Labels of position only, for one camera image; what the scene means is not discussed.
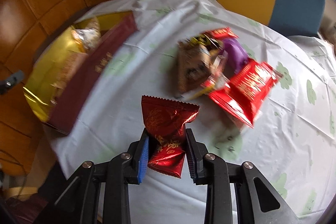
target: white tablecloth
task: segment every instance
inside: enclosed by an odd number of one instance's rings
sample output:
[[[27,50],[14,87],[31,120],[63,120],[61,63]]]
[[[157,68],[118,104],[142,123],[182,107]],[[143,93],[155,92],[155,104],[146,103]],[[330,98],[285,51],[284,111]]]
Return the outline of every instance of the white tablecloth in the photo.
[[[206,96],[192,101],[201,107],[188,126],[197,141],[227,162],[253,162],[302,223],[315,223],[336,193],[332,49],[314,38],[292,37],[296,41],[292,42],[223,9],[215,0],[113,0],[83,18],[130,9],[140,31],[105,68],[71,134],[51,141],[66,177],[83,161],[109,161],[139,139],[144,127],[143,94],[174,98],[179,40],[229,26],[251,57],[268,62],[284,78],[263,103],[254,129],[239,134]],[[147,169],[140,186],[130,185],[129,200],[136,224],[204,222],[206,187],[192,183],[186,162],[181,179]],[[236,219],[236,205],[233,208]]]

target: round table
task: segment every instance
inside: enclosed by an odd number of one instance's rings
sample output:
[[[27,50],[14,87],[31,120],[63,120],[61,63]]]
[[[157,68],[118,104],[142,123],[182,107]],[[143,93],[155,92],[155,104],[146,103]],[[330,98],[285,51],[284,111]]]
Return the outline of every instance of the round table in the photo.
[[[263,103],[254,129],[239,132],[206,96],[192,101],[200,111],[187,127],[225,161],[252,162],[303,223],[315,223],[336,192],[336,84],[330,75],[336,66],[330,49],[314,38],[313,46],[302,37],[294,43],[215,0],[113,0],[82,19],[123,10],[133,10],[139,31],[105,68],[70,135],[51,141],[66,177],[86,160],[111,160],[140,138],[143,94],[174,99],[178,41],[229,26],[250,57],[268,62],[284,77]],[[320,57],[328,70],[316,61]],[[147,169],[140,186],[130,185],[133,223],[203,223],[206,186],[193,184],[186,162],[181,176]],[[231,196],[234,201],[234,190]],[[233,209],[236,221],[235,203]]]

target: gray metal object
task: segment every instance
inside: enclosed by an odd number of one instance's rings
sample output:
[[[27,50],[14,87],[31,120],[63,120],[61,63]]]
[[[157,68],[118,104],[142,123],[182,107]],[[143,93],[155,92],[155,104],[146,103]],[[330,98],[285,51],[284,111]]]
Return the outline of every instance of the gray metal object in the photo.
[[[212,153],[208,153],[208,154],[205,154],[205,158],[207,160],[214,160],[216,158],[216,156]]]
[[[121,158],[123,160],[128,160],[130,157],[131,157],[131,154],[127,152],[121,154]]]
[[[83,162],[82,166],[84,168],[90,168],[92,166],[92,162],[87,160],[87,161]]]
[[[243,165],[246,169],[252,169],[253,168],[253,163],[250,163],[249,161],[244,162]]]

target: table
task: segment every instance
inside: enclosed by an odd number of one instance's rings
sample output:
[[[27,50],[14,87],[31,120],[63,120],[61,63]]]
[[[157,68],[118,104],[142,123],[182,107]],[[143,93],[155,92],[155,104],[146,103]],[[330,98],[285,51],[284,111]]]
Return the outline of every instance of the table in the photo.
[[[253,162],[302,223],[315,223],[336,193],[332,49],[314,38],[293,37],[295,43],[223,9],[215,0],[112,0],[82,19],[130,9],[140,31],[105,68],[71,134],[51,141],[65,176],[85,160],[109,161],[139,139],[144,127],[143,94],[174,99],[179,40],[229,26],[250,57],[268,62],[284,78],[263,103],[254,129],[239,133],[206,96],[192,101],[200,111],[188,127],[197,141],[227,162]],[[236,221],[233,189],[231,196]],[[204,222],[206,187],[192,183],[186,162],[181,179],[147,169],[140,186],[130,185],[129,200],[133,223]]]

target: cable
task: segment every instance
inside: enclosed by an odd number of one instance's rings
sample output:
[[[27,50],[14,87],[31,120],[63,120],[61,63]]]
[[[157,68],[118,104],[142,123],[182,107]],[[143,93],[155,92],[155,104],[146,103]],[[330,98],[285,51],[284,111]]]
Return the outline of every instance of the cable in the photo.
[[[13,157],[11,154],[9,154],[8,152],[6,152],[6,151],[4,151],[4,150],[2,150],[2,149],[0,149],[0,152],[1,153],[4,153],[5,155],[7,155],[7,156],[9,156],[10,158],[12,158],[14,161],[15,161],[15,163],[13,163],[13,164],[16,164],[16,165],[19,165],[21,168],[22,168],[22,171],[23,171],[23,173],[24,173],[24,176],[25,176],[25,178],[24,178],[24,181],[23,181],[23,184],[22,184],[22,186],[21,186],[21,189],[20,189],[20,191],[19,191],[19,193],[17,194],[17,196],[16,196],[16,199],[18,199],[19,198],[19,196],[21,195],[21,193],[22,193],[22,191],[23,191],[23,188],[25,187],[25,185],[26,185],[26,182],[27,182],[27,173],[26,173],[26,171],[25,171],[25,168],[24,168],[24,166],[15,158],[15,157]]]

